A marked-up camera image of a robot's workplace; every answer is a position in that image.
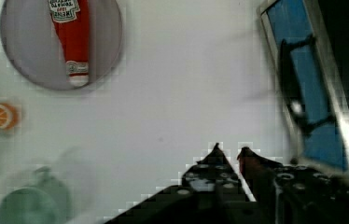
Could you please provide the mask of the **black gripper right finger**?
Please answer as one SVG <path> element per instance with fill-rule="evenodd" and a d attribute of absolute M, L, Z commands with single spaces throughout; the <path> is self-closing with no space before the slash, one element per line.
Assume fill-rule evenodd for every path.
<path fill-rule="evenodd" d="M 270 224 L 349 224 L 349 185 L 313 167 L 288 166 L 243 147 L 240 173 Z"/>

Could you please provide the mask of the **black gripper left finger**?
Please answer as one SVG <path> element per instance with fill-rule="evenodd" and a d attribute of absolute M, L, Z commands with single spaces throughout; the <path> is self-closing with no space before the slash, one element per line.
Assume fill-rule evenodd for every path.
<path fill-rule="evenodd" d="M 179 185 L 148 197 L 105 224 L 254 224 L 256 206 L 224 152 L 215 145 Z"/>

